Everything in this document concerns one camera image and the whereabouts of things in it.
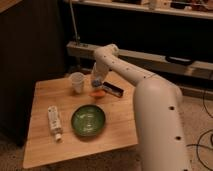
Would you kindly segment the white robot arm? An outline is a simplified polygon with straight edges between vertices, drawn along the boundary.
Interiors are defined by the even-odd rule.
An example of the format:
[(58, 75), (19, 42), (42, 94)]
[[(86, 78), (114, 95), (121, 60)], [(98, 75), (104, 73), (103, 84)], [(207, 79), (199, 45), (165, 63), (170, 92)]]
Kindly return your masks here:
[(179, 115), (180, 88), (165, 78), (118, 58), (115, 44), (96, 48), (91, 84), (109, 70), (135, 89), (133, 109), (142, 171), (192, 171)]

